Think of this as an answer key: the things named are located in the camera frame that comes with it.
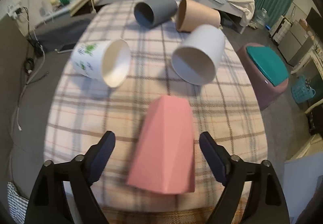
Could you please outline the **pink faceted cup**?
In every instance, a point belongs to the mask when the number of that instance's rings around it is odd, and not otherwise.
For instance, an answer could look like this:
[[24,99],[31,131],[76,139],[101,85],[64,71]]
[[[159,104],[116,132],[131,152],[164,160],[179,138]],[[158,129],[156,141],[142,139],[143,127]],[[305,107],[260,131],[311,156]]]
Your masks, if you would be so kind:
[[149,105],[126,183],[160,194],[194,192],[194,128],[188,100],[163,95]]

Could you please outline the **white cup green print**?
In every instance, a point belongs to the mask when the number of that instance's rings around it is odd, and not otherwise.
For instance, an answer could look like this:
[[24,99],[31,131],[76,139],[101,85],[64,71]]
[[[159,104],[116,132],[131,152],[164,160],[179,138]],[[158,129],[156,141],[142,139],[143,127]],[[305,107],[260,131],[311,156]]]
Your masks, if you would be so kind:
[[81,75],[117,88],[129,73],[131,50],[123,39],[82,42],[73,48],[71,62]]

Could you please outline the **light blue cup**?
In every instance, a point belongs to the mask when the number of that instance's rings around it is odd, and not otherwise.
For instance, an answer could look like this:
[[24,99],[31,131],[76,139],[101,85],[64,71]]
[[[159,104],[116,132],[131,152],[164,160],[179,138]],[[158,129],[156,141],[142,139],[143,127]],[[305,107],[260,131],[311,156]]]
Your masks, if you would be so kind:
[[222,59],[225,35],[222,30],[204,24],[198,26],[172,53],[174,71],[190,84],[211,83]]

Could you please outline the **tan cup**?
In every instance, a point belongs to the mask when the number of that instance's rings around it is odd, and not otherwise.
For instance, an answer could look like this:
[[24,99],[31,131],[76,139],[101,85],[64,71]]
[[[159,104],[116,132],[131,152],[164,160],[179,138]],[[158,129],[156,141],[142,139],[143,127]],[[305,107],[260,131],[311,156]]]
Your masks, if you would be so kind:
[[198,26],[209,24],[219,28],[221,16],[218,10],[212,9],[193,0],[181,0],[176,15],[176,30],[192,32]]

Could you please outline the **grey cup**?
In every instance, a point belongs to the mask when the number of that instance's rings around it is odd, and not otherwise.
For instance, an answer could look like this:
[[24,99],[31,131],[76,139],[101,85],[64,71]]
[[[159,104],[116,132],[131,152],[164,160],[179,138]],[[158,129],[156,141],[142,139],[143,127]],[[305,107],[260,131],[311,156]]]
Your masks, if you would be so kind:
[[136,4],[134,17],[139,25],[152,29],[171,20],[177,9],[175,0],[146,0]]

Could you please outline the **checkered cloth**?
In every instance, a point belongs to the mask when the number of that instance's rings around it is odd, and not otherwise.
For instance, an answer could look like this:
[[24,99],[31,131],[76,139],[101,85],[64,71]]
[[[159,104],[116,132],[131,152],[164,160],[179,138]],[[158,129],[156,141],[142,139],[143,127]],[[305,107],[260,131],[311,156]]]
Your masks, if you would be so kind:
[[7,184],[7,199],[9,206],[9,214],[16,223],[24,224],[28,199],[21,196],[13,182]]

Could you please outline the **plaid blanket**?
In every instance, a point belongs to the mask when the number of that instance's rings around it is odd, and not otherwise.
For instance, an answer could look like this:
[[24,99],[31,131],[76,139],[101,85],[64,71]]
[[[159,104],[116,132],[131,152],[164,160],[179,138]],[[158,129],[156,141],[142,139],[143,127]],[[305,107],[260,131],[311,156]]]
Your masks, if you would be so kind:
[[161,212],[204,208],[217,203],[223,191],[198,143],[195,143],[195,190],[165,195],[129,186],[127,178],[143,124],[162,110],[171,96],[187,100],[194,138],[207,131],[230,154],[259,163],[268,156],[262,115],[251,82],[232,45],[225,44],[215,79],[204,86],[189,84],[171,66],[173,51],[186,38],[169,21],[154,29],[141,27],[134,1],[100,9],[81,42],[121,38],[131,49],[130,70],[118,88],[77,73],[69,60],[56,87],[47,122],[44,158],[70,161],[98,143],[107,131],[115,148],[92,191],[103,207]]

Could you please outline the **purple plastic stool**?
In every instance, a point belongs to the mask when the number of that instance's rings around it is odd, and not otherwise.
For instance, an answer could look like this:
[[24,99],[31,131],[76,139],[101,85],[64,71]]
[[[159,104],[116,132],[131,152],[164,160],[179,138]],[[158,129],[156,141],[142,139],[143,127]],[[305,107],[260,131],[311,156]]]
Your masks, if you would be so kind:
[[288,86],[289,78],[278,86],[273,86],[273,84],[271,84],[271,82],[266,79],[266,77],[261,73],[261,71],[259,71],[254,62],[249,58],[246,51],[247,46],[263,45],[258,43],[247,43],[237,51],[237,55],[254,89],[259,108],[261,110],[264,110],[269,105],[271,105],[282,93],[285,92]]

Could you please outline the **blue laundry basket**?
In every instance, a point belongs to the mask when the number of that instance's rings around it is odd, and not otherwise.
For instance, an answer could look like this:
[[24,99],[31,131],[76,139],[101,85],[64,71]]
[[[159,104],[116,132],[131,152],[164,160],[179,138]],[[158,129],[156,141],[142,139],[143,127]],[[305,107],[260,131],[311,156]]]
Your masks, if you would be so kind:
[[298,77],[296,83],[291,87],[291,94],[297,104],[313,98],[316,91],[310,86],[309,81],[304,75]]

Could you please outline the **grey sofa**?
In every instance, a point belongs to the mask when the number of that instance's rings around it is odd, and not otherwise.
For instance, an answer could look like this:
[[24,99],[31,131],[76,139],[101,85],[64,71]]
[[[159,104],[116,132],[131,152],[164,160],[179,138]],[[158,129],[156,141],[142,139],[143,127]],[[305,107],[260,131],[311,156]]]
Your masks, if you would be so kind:
[[[69,54],[55,48],[76,43],[94,18],[84,14],[50,21],[23,35],[16,21],[1,19],[1,202],[7,199],[7,183],[14,182],[29,198],[44,162],[44,139],[49,110]],[[28,86],[26,58],[34,56],[31,43],[39,40],[45,60],[39,60],[36,76]]]

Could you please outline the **smartphone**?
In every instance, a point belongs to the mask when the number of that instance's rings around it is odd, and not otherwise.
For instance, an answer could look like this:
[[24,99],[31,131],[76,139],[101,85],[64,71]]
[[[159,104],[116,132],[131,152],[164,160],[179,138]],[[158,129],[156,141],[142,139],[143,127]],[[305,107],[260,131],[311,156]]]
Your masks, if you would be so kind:
[[71,52],[74,49],[75,45],[76,45],[75,43],[64,44],[63,46],[61,46],[59,49],[56,49],[55,51],[58,54]]

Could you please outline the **silver cabinet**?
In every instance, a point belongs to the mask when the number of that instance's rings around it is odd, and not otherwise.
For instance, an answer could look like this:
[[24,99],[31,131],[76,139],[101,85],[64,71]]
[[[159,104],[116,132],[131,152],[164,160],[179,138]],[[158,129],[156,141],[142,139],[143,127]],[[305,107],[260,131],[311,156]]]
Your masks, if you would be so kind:
[[312,45],[311,36],[299,22],[294,21],[290,30],[287,31],[285,37],[279,43],[278,50],[289,65],[295,66]]

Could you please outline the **white suitcase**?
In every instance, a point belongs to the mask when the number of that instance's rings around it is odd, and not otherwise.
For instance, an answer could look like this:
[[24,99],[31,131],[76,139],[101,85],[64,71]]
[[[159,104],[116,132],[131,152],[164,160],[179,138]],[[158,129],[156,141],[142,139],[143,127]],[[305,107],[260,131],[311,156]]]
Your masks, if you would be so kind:
[[285,16],[280,16],[279,20],[273,25],[269,30],[269,38],[273,41],[275,45],[279,45],[282,39],[290,30],[292,23]]

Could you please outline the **water jug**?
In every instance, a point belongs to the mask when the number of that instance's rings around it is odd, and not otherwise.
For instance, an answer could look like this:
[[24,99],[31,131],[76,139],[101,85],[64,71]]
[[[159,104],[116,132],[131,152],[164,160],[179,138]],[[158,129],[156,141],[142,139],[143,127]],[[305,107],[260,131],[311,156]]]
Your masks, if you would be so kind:
[[266,26],[267,20],[268,20],[268,14],[264,8],[259,9],[255,12],[254,23],[256,24],[258,29],[263,30]]

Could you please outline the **black television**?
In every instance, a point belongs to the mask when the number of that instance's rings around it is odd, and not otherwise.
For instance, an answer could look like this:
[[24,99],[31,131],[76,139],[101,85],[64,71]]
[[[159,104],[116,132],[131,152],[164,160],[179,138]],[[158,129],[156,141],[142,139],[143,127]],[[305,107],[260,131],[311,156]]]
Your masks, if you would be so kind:
[[323,20],[322,17],[316,12],[314,8],[311,8],[307,18],[307,24],[317,34],[320,40],[323,39]]

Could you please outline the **white nightstand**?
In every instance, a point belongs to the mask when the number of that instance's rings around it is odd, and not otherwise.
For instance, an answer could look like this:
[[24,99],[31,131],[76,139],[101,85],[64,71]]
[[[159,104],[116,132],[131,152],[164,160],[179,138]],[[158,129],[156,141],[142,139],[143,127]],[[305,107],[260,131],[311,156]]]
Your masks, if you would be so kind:
[[42,20],[36,24],[35,28],[40,25],[46,24],[49,21],[54,21],[55,19],[61,17],[73,17],[82,7],[84,7],[87,3],[91,2],[92,7],[94,7],[94,0],[72,0],[68,5],[63,5],[57,11],[51,12],[47,14]]

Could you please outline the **wall power outlet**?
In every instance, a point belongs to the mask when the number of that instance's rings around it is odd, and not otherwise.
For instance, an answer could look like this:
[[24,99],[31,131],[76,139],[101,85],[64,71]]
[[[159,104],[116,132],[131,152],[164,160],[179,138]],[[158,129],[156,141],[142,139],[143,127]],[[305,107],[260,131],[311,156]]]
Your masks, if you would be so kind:
[[7,5],[7,14],[10,17],[13,17],[17,14],[16,11],[18,9],[21,9],[21,7],[22,7],[21,0],[9,0]]

